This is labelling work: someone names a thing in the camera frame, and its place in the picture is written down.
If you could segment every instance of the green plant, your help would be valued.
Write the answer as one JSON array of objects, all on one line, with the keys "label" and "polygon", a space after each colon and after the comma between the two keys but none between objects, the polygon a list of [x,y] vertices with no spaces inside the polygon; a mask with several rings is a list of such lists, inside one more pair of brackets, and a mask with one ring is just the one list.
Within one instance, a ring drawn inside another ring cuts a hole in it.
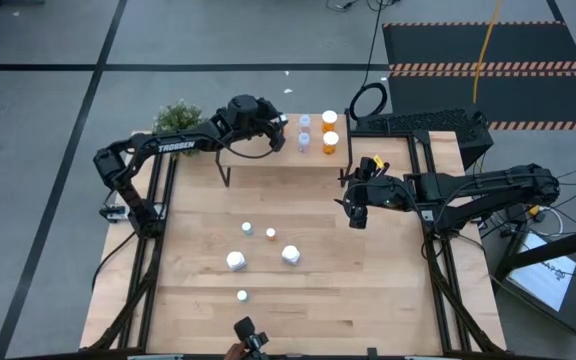
[{"label": "green plant", "polygon": [[[173,105],[162,107],[154,118],[153,132],[155,134],[169,134],[191,128],[206,121],[201,117],[201,110],[194,105],[186,105],[181,99]],[[199,150],[184,151],[186,156],[192,156]]]}]

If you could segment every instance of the wooden tabletop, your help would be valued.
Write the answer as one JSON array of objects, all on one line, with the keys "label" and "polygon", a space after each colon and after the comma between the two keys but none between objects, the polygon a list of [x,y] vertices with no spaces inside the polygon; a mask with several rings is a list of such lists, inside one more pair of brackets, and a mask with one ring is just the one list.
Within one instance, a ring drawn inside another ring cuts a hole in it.
[{"label": "wooden tabletop", "polygon": [[[297,137],[299,136],[299,118],[301,114],[288,114],[288,124],[284,127],[286,143],[281,151],[272,153],[262,159],[246,159],[227,150],[221,152],[219,162],[223,166],[255,166],[255,167],[333,167],[346,168],[348,158],[348,126],[346,116],[339,115],[335,122],[335,132],[339,135],[339,143],[335,153],[323,153],[323,136],[321,114],[310,116],[310,147],[306,152],[299,152]],[[239,141],[232,144],[232,149],[246,155],[260,155],[270,150],[268,138],[254,137],[250,141]]]},{"label": "wooden tabletop", "polygon": [[[355,164],[379,154],[390,162],[390,175],[411,171],[404,140],[352,141]],[[437,171],[463,174],[454,134],[431,133],[431,141]],[[367,228],[355,230],[333,202],[343,189],[326,169],[250,168],[224,188],[214,155],[181,156],[178,166],[149,352],[225,353],[237,341],[233,324],[250,316],[257,331],[268,334],[269,354],[365,355],[367,347],[377,347],[380,355],[441,354],[414,213],[370,208]],[[141,194],[150,169],[148,162],[133,179]],[[252,223],[253,236],[241,231],[244,221]],[[263,236],[267,227],[277,230],[275,242]],[[131,231],[127,223],[110,225],[103,256]],[[474,225],[462,233],[479,241]],[[297,266],[281,261],[289,244],[301,252]],[[132,242],[100,273],[82,346],[94,342],[124,304],[135,246]],[[245,270],[228,270],[230,251],[244,253]],[[453,240],[453,252],[464,305],[505,347],[483,253],[459,239]],[[248,292],[247,303],[238,302],[239,290]],[[457,332],[452,333],[458,347]],[[137,331],[132,335],[134,344]]]}]

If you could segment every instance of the white cable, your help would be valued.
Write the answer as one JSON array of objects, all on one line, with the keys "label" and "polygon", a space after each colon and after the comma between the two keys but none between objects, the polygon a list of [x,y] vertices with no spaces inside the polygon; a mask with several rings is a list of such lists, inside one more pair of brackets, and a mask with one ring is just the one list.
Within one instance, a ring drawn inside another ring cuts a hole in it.
[{"label": "white cable", "polygon": [[559,221],[559,232],[556,234],[547,234],[547,233],[543,233],[541,231],[537,231],[537,230],[532,230],[533,232],[536,232],[537,234],[541,235],[541,236],[561,236],[561,234],[564,232],[564,221],[561,218],[561,215],[559,215],[559,212],[557,212],[557,210],[548,207],[548,206],[540,206],[539,210],[541,211],[550,211],[551,213],[555,214],[555,216],[557,217],[557,221]]}]

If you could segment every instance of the orange cup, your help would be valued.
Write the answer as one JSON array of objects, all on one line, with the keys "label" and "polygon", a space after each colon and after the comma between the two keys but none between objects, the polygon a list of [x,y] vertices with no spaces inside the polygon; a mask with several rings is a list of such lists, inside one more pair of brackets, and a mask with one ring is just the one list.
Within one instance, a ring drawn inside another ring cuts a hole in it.
[{"label": "orange cup", "polygon": [[324,154],[332,155],[339,142],[339,135],[336,132],[329,131],[324,134]]},{"label": "orange cup", "polygon": [[323,123],[321,129],[324,133],[335,131],[335,122],[337,122],[337,113],[332,110],[325,111],[321,116]]}]

